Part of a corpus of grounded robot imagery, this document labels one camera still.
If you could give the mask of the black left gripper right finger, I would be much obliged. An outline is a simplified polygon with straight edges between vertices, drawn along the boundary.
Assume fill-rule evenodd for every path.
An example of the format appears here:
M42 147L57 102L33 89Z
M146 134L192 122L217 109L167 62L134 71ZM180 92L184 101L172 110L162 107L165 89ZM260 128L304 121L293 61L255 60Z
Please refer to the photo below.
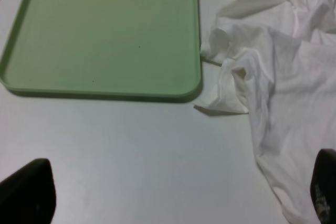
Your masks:
M336 192L335 150L318 152L310 185L310 195L321 223L335 223Z

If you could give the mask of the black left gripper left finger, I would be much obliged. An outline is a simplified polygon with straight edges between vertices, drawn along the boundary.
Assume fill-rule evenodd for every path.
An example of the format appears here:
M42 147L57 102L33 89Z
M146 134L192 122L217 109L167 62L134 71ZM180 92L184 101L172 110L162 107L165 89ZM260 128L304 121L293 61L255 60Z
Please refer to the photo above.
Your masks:
M1 182L1 223L51 223L55 210L48 159L35 159Z

